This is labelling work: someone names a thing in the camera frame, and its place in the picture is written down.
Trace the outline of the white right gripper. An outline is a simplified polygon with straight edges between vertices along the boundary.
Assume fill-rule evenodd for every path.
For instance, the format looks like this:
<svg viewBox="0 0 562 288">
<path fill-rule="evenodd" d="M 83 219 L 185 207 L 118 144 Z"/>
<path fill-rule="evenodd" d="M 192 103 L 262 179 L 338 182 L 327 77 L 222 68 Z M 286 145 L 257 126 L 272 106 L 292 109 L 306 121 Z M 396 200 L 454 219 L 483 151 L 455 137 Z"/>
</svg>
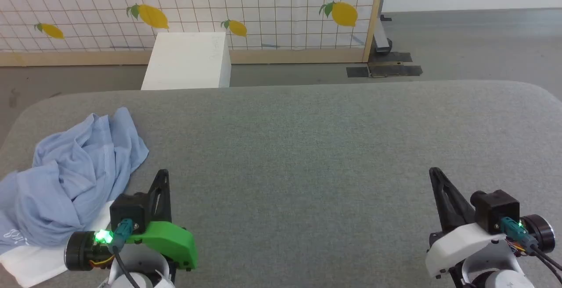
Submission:
<svg viewBox="0 0 562 288">
<path fill-rule="evenodd" d="M 442 232 L 447 233 L 427 252 L 429 276 L 435 277 L 459 263 L 462 278 L 493 269 L 508 270 L 510 247 L 505 234 L 489 234 L 474 223 L 474 208 L 440 168 L 430 168 L 429 177 Z"/>
</svg>

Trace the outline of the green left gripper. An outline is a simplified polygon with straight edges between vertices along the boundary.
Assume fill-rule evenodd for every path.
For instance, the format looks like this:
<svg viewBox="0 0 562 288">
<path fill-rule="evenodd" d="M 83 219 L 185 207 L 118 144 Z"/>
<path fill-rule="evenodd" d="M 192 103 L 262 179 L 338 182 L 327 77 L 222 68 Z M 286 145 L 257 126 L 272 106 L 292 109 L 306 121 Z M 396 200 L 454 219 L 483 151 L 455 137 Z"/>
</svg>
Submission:
<svg viewBox="0 0 562 288">
<path fill-rule="evenodd" d="M 161 197 L 161 218 L 153 221 L 158 213 Z M 166 169 L 159 170 L 149 188 L 149 220 L 145 232 L 133 234 L 127 244 L 144 244 L 169 258 L 177 268 L 194 270 L 198 266 L 198 251 L 193 234 L 171 223 L 170 177 Z"/>
</svg>

